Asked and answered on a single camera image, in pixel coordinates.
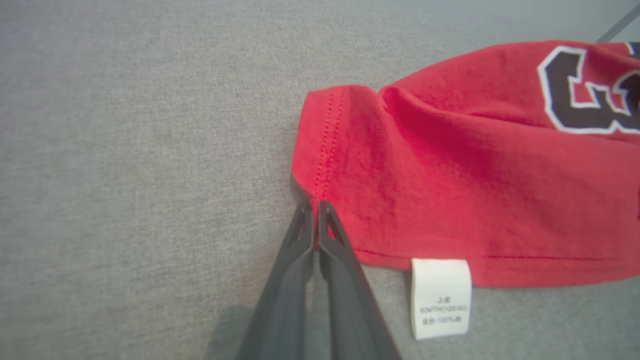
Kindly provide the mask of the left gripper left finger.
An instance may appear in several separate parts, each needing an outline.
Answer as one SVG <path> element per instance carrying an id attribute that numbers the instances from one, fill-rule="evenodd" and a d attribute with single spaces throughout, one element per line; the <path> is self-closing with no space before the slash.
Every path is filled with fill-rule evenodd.
<path id="1" fill-rule="evenodd" d="M 313 276 L 314 213 L 300 203 L 270 270 L 237 360 L 302 360 L 306 285 Z"/>

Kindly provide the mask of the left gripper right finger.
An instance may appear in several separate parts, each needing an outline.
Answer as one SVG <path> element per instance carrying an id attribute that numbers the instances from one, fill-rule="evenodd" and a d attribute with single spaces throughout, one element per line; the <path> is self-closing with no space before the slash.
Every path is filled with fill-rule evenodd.
<path id="1" fill-rule="evenodd" d="M 400 360 L 361 263 L 329 202 L 318 203 L 318 246 L 329 298 L 332 360 Z"/>

